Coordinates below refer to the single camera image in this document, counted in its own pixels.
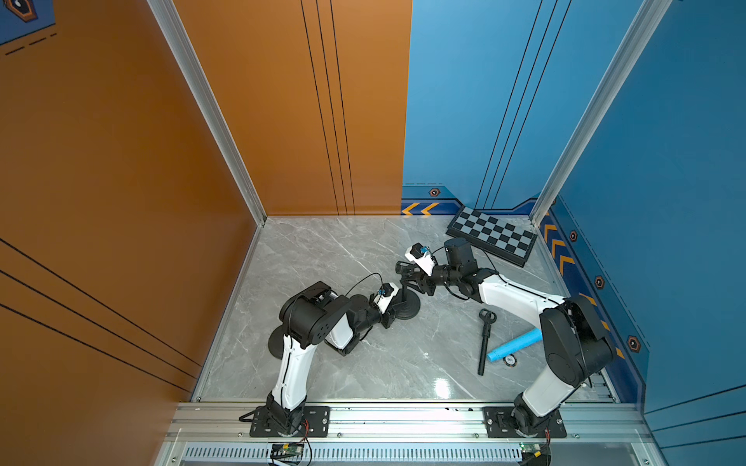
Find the black round stand base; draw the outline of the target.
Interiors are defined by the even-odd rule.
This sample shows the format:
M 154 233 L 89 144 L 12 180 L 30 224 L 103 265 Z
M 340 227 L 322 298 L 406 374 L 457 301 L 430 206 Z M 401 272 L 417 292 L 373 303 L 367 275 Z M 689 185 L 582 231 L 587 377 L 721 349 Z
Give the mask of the black round stand base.
M 412 320 L 421 309 L 419 294 L 411 289 L 398 291 L 396 297 L 392 299 L 390 309 L 394 312 L 394 317 L 397 320 Z

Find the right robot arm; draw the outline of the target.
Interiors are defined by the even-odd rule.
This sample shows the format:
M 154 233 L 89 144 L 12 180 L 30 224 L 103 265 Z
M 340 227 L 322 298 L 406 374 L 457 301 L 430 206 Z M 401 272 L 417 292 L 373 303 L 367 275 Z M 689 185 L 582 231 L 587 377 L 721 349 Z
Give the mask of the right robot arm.
M 509 312 L 541 333 L 545 368 L 495 422 L 520 437 L 543 436 L 558 424 L 561 404 L 617 358 L 609 331 L 588 299 L 547 294 L 482 268 L 462 238 L 447 241 L 444 248 L 445 264 L 419 243 L 407 250 L 396 264 L 402 288 L 433 296 L 437 287 L 455 287 L 456 297 Z

